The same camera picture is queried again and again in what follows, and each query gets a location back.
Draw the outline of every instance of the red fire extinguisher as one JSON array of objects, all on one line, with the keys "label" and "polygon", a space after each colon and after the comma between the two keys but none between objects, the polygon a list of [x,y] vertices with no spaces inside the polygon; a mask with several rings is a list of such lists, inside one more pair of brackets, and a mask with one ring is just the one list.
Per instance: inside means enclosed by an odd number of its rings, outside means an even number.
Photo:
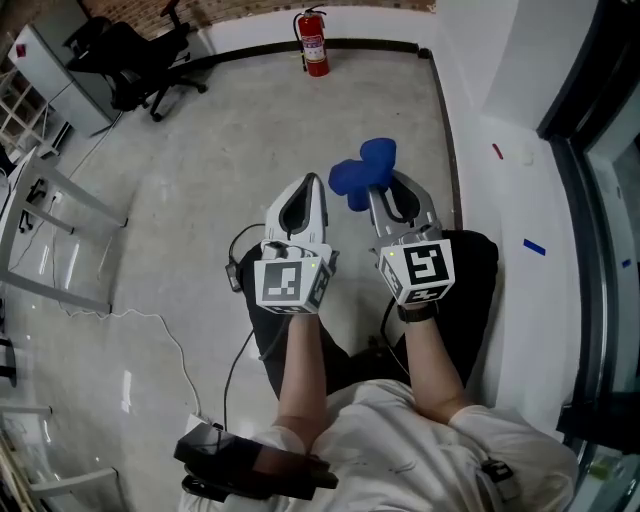
[{"label": "red fire extinguisher", "polygon": [[[327,13],[316,11],[317,7],[320,6],[316,5],[304,13],[296,14],[293,18],[293,31],[300,44],[303,69],[308,70],[311,76],[324,76],[329,73],[329,61],[324,47],[324,33],[322,31],[324,20],[322,16],[326,16]],[[298,37],[298,30],[296,30],[296,21],[300,37]]]}]

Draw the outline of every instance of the black pants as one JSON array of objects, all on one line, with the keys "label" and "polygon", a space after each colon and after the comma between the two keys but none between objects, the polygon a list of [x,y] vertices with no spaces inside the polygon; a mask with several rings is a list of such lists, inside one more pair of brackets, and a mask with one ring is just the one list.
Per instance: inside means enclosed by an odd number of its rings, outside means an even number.
[{"label": "black pants", "polygon": [[[498,248],[484,235],[473,231],[445,231],[451,241],[456,282],[438,301],[436,322],[442,341],[463,383],[467,382],[482,344],[498,269]],[[253,263],[260,259],[256,245],[242,258],[239,281],[247,300],[256,343],[264,355],[276,342],[264,360],[269,382],[280,396],[287,350],[287,315],[276,315],[256,305]],[[385,286],[382,277],[380,286]],[[371,379],[395,379],[410,384],[409,377],[398,366],[387,349],[370,349],[350,357],[335,344],[320,324],[320,339],[327,376],[327,394],[356,382]],[[404,336],[394,353],[407,366]]]}]

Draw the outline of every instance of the white table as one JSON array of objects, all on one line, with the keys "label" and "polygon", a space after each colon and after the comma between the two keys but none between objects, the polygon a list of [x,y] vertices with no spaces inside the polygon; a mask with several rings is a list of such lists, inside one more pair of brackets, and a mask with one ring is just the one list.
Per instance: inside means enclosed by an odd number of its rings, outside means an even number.
[{"label": "white table", "polygon": [[26,210],[30,214],[39,217],[54,226],[57,226],[67,233],[71,234],[74,232],[73,226],[53,217],[41,208],[38,208],[27,201],[31,185],[40,177],[55,184],[60,190],[66,192],[76,201],[88,206],[89,208],[97,210],[115,224],[124,227],[128,221],[127,217],[116,214],[104,203],[98,201],[98,199],[93,197],[84,189],[64,177],[52,165],[39,158],[35,152],[35,149],[31,150],[31,152],[27,154],[22,161],[20,161],[16,169],[9,176],[11,194],[7,201],[2,219],[0,219],[0,281],[17,286],[23,290],[37,293],[43,297],[49,297],[53,300],[66,302],[67,304],[72,304],[80,308],[90,309],[100,313],[111,313],[112,306],[107,302],[99,302],[63,290],[58,290],[52,286],[27,279],[26,277],[9,270],[11,250],[13,248],[16,230],[18,229],[18,224],[20,223],[20,217],[22,216],[23,210]]}]

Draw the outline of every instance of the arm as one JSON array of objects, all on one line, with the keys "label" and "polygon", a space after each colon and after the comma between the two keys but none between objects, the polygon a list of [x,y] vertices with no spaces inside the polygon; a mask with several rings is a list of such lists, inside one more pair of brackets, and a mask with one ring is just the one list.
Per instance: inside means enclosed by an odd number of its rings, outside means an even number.
[{"label": "arm", "polygon": [[298,435],[309,451],[326,429],[327,391],[317,315],[294,315],[274,425]]},{"label": "arm", "polygon": [[447,424],[471,402],[464,396],[462,381],[442,343],[436,321],[430,318],[407,324],[405,337],[416,410],[429,420]]}]

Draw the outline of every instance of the black office chair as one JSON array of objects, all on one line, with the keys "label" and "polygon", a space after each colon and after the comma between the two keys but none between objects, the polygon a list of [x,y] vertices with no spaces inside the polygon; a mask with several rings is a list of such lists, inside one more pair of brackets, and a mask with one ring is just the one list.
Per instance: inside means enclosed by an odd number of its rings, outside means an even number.
[{"label": "black office chair", "polygon": [[103,75],[111,87],[111,105],[117,110],[134,110],[138,105],[147,108],[147,98],[157,92],[150,113],[154,121],[162,120],[156,110],[169,87],[187,85],[200,94],[207,91],[206,85],[184,78],[192,66],[171,67],[189,46],[189,24],[180,23],[175,10],[178,2],[171,0],[160,13],[171,17],[173,30],[151,41],[124,22],[90,19],[64,43],[75,55],[67,69]]}]

